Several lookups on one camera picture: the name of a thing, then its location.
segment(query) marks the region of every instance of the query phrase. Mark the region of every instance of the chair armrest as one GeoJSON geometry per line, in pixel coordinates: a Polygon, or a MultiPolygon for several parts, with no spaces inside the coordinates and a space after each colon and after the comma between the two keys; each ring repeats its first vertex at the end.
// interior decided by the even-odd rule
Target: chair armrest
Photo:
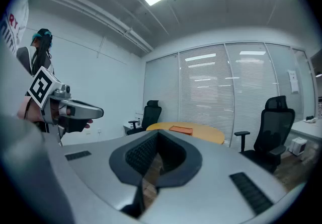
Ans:
{"type": "Polygon", "coordinates": [[[275,149],[272,149],[271,151],[267,152],[267,154],[270,156],[276,157],[276,156],[281,155],[285,151],[286,151],[286,147],[284,145],[280,145],[280,146],[276,147],[275,149]]]}
{"type": "Polygon", "coordinates": [[[241,132],[234,133],[234,135],[236,136],[247,135],[247,134],[251,134],[251,133],[249,133],[248,131],[241,131],[241,132]]]}
{"type": "Polygon", "coordinates": [[[241,132],[236,132],[236,133],[234,133],[234,135],[236,135],[236,136],[241,136],[241,146],[242,146],[242,148],[241,148],[241,151],[243,152],[244,151],[244,149],[245,149],[245,136],[247,135],[247,134],[250,134],[250,132],[248,132],[248,131],[241,131],[241,132]]]}
{"type": "Polygon", "coordinates": [[[138,121],[136,121],[136,120],[129,121],[130,124],[133,124],[133,129],[136,129],[135,123],[137,123],[137,122],[138,121]]]}

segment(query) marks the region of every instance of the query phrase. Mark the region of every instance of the white wall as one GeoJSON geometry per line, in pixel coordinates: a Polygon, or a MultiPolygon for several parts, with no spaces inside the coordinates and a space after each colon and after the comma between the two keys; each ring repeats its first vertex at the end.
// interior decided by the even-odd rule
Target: white wall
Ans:
{"type": "Polygon", "coordinates": [[[30,45],[32,35],[40,28],[53,34],[50,53],[55,75],[70,85],[72,97],[104,109],[104,116],[91,124],[90,134],[85,129],[66,134],[63,144],[123,136],[123,123],[133,120],[135,111],[142,106],[141,59],[130,53],[131,45],[83,14],[31,3],[22,46],[30,45]],[[104,35],[107,39],[97,57],[104,35]]]}
{"type": "Polygon", "coordinates": [[[247,40],[261,42],[265,41],[303,47],[303,42],[301,42],[301,39],[299,37],[290,33],[286,33],[279,29],[253,26],[230,27],[212,29],[209,31],[204,31],[174,39],[155,48],[153,52],[143,57],[143,61],[147,62],[165,55],[175,53],[180,50],[185,50],[196,46],[212,43],[247,40]]]}

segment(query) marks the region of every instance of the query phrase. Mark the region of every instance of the white box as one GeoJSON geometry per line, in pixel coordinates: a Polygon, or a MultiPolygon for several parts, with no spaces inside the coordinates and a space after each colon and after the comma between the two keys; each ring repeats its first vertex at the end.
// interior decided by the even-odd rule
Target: white box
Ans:
{"type": "Polygon", "coordinates": [[[299,156],[304,152],[305,146],[306,146],[307,140],[298,137],[292,140],[291,146],[288,149],[291,153],[293,153],[296,156],[299,156]]]}

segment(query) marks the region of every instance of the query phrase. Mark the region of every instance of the hand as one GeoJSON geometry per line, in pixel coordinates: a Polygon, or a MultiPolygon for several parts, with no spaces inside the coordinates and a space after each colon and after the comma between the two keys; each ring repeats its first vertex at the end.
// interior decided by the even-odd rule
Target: hand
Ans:
{"type": "Polygon", "coordinates": [[[42,115],[40,112],[40,108],[38,107],[37,103],[34,101],[30,101],[31,97],[30,96],[25,96],[24,101],[22,102],[18,112],[17,116],[19,119],[24,119],[26,115],[26,119],[28,119],[31,122],[38,122],[38,121],[43,121],[42,115]],[[29,110],[26,113],[26,108],[27,105],[29,104],[29,110]]]}
{"type": "Polygon", "coordinates": [[[92,124],[93,120],[92,119],[89,119],[85,128],[90,128],[90,125],[89,124],[92,124]]]}
{"type": "MultiPolygon", "coordinates": [[[[50,99],[51,118],[58,119],[59,117],[59,101],[50,99]]],[[[70,116],[70,109],[66,110],[67,116],[70,116]]]]}

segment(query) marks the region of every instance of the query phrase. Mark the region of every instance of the white desk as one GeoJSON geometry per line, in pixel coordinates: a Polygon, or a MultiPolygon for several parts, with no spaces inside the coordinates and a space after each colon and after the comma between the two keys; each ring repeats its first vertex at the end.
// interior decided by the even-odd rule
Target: white desk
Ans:
{"type": "Polygon", "coordinates": [[[318,119],[314,124],[305,123],[304,121],[296,122],[291,128],[291,132],[309,140],[322,142],[322,119],[318,119]]]}

